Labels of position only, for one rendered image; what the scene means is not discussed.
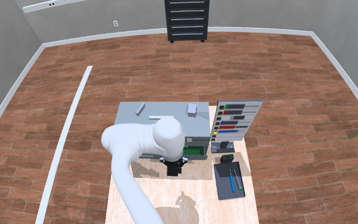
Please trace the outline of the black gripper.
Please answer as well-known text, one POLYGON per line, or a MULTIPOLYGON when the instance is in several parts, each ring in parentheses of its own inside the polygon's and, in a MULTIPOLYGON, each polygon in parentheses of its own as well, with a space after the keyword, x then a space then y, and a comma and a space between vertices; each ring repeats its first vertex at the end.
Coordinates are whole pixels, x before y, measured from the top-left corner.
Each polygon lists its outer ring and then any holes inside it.
POLYGON ((185 163, 188 162, 188 157, 181 157, 178 161, 174 161, 174 162, 169 162, 169 161, 166 161, 162 156, 160 157, 160 162, 165 164, 166 166, 169 165, 169 164, 176 164, 178 165, 178 168, 181 168, 185 163))

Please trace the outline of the grey tool chest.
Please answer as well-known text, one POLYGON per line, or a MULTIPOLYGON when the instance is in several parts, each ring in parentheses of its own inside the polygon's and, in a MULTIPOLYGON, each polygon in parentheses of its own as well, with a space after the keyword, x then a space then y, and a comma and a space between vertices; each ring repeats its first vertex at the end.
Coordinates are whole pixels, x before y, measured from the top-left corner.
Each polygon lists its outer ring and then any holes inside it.
POLYGON ((183 128, 183 157, 206 160, 211 137, 209 102, 120 102, 114 125, 152 125, 164 117, 176 119, 183 128), (136 111, 142 103, 145 106, 137 115, 136 111), (188 115, 189 103, 197 104, 195 116, 188 115))

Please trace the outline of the pale blue block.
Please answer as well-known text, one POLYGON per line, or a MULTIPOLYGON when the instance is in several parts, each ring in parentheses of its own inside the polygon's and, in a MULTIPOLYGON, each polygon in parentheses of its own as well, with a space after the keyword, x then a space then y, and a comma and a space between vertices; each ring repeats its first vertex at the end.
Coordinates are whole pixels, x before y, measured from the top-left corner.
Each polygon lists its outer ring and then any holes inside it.
POLYGON ((195 116, 196 106, 197 106, 196 104, 190 104, 190 103, 189 103, 188 115, 195 116))

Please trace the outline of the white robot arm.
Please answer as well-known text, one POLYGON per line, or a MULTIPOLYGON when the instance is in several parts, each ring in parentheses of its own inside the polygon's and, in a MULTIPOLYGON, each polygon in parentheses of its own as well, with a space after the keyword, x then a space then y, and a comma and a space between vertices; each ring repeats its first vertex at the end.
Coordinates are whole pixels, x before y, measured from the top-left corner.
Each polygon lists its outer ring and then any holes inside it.
POLYGON ((102 145, 113 156, 113 180, 135 224, 164 222, 132 176, 130 163, 142 154, 157 154, 166 161, 178 161, 183 155, 184 144, 183 128, 172 117, 161 118, 152 125, 113 125, 103 132, 102 145))

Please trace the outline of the grey rectangular bar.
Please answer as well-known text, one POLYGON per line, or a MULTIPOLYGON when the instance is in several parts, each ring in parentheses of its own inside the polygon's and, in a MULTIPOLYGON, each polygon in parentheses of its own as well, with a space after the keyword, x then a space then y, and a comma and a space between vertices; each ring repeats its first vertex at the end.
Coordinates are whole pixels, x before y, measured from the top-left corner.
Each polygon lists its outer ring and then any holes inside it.
POLYGON ((139 107, 139 109, 136 111, 136 114, 139 115, 142 109, 144 108, 145 103, 142 103, 142 105, 139 107))

